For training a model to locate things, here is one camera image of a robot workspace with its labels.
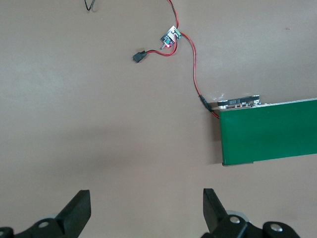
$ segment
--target black connector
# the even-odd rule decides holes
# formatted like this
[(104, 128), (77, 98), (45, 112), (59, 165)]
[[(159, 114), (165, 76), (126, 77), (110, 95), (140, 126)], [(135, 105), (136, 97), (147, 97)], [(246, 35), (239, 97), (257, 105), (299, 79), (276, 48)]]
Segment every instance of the black connector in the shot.
[(133, 60), (138, 63), (140, 62), (145, 56), (147, 55), (147, 53), (145, 51), (142, 52), (138, 52), (133, 56)]
[(208, 109), (208, 111), (210, 111), (212, 113), (212, 108), (209, 105), (209, 103), (206, 101), (206, 99), (202, 95), (199, 95), (199, 98), (202, 101), (202, 103), (204, 104), (204, 106)]

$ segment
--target screw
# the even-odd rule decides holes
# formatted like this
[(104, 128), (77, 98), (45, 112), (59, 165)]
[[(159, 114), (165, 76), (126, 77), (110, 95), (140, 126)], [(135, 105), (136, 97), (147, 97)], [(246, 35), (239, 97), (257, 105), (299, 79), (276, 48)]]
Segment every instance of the screw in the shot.
[(283, 228), (278, 224), (271, 224), (271, 229), (275, 232), (282, 232)]
[(230, 221), (234, 224), (239, 224), (240, 223), (240, 220), (239, 218), (237, 217), (230, 217)]

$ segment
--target black wire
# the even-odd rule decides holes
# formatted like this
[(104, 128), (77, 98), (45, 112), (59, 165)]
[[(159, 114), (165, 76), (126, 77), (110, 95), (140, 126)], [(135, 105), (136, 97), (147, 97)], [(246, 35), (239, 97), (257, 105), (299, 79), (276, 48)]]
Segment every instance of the black wire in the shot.
[(95, 3), (95, 0), (93, 0), (93, 1), (91, 2), (90, 7), (88, 8), (87, 2), (86, 2), (86, 0), (85, 0), (85, 5), (86, 5), (87, 11), (90, 11), (90, 9), (93, 7), (94, 3)]

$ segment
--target plug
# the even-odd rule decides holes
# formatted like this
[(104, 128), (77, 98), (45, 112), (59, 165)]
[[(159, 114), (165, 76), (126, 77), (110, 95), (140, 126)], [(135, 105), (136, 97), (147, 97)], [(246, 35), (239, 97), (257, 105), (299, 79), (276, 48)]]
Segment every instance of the plug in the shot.
[(140, 62), (145, 56), (147, 55), (147, 53), (145, 51), (142, 52), (137, 52), (134, 56), (133, 56), (133, 60), (138, 63)]
[(199, 98), (204, 104), (205, 108), (212, 113), (212, 107), (207, 103), (206, 99), (202, 95), (199, 95)]

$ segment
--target beige floor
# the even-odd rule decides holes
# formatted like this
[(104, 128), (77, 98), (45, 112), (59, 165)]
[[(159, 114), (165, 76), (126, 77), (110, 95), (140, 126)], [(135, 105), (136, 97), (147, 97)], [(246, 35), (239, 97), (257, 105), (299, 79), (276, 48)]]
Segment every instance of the beige floor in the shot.
[[(315, 1), (173, 3), (207, 101), (317, 96)], [(212, 187), (256, 226), (316, 236), (316, 155), (223, 167), (188, 42), (132, 61), (173, 24), (165, 0), (0, 1), (0, 226), (20, 232), (89, 189), (83, 238), (199, 238)]]

